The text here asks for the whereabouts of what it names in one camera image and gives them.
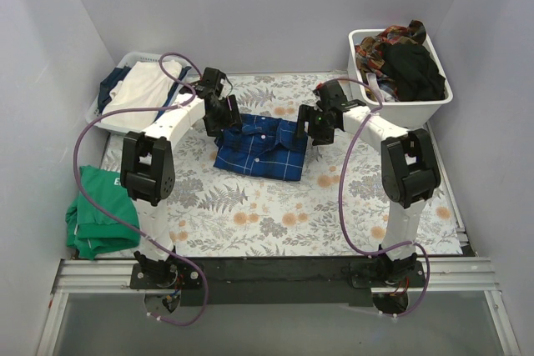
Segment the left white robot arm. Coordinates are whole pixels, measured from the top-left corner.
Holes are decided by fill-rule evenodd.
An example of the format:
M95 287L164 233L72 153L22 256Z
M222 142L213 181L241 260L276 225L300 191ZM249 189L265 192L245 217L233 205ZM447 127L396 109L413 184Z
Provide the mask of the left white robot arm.
M223 94L228 83L225 73L206 68L194 85L197 97L192 103L162 114L142 132L129 132L123 138L121 184L133 200L142 232L140 248L133 254L137 261L131 278L134 288L201 286L195 268L169 255L174 250L167 208L175 185L173 150L198 121L212 138L227 128L242 127L235 96Z

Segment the blue plaid long sleeve shirt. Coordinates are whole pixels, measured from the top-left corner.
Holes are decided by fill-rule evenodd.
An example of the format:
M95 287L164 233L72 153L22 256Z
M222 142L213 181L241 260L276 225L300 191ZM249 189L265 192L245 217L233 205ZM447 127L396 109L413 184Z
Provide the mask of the blue plaid long sleeve shirt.
M241 120L241 128L225 129L215 139L214 167L244 176L299 182L308 137L297 133L297 123L253 114L243 114Z

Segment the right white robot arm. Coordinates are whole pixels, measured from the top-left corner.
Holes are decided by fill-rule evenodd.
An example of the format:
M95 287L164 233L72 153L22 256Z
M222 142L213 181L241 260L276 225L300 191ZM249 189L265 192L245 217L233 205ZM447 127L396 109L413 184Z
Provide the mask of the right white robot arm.
M421 214L441 184L430 134L409 130L381 117L380 107L370 108L360 100L349 100L338 78L318 85L317 102L299 108L295 136L311 138L313 145L333 143L335 130L363 140L376 150L381 162L381 185L390 200L385 237L378 250L356 252L368 259L355 276L361 282L382 282L396 287L415 272L416 242Z

